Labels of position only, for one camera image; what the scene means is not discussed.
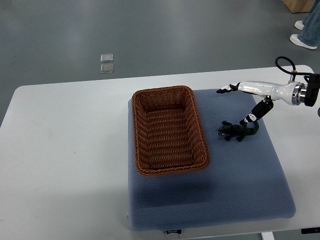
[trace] person's foot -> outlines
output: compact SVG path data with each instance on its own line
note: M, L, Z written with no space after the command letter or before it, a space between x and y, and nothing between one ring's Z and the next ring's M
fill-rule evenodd
M309 46L309 45L303 43L302 41L300 41L299 38L298 38L298 34L292 34L292 35L290 36L290 41L291 41L293 44L295 44L295 45L297 45L297 46L300 46L300 47L303 47L303 48L306 48L306 49L314 50L314 49L317 48L316 46Z
M304 23L302 21L296 21L294 26L299 29L299 30L302 30L304 28Z

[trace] wicker basket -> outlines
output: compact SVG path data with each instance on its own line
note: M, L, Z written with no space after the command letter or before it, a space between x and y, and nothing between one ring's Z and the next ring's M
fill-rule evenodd
M195 172L210 162L196 99L187 86L132 96L135 167L143 176Z

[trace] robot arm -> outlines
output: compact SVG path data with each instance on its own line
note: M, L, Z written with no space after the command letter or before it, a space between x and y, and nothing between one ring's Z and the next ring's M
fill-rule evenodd
M286 59L293 67L289 72L279 66L278 60ZM248 94L258 95L264 98L250 112L250 114L240 121L241 125L255 122L266 115L274 106L273 101L283 100L289 105L299 105L304 103L312 107L317 100L320 89L320 74L297 72L294 63L286 57L280 56L275 60L275 65L285 73L291 74L288 84L277 84L263 81L243 81L236 84L229 84L216 91L219 94L242 91ZM295 81L296 75L304 75L307 85Z

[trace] blue foam pad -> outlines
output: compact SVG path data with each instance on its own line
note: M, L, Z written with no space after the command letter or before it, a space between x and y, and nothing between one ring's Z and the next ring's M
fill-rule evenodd
M296 212L286 177L264 122L259 131L226 141L222 121L233 124L256 105L243 92L195 90L210 153L198 172L146 177L135 167L131 101L128 113L129 224L133 231L171 230L292 218Z

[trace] toy crocodile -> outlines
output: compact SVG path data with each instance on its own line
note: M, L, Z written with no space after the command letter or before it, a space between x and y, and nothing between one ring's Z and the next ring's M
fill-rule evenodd
M247 125L236 125L227 121L222 122L222 127L218 129L217 136L222 136L224 134L229 134L225 137L226 141L230 141L231 138L238 136L236 139L241 142L245 136L250 136L256 134L259 129L259 124L257 121L253 122L254 127L247 127Z

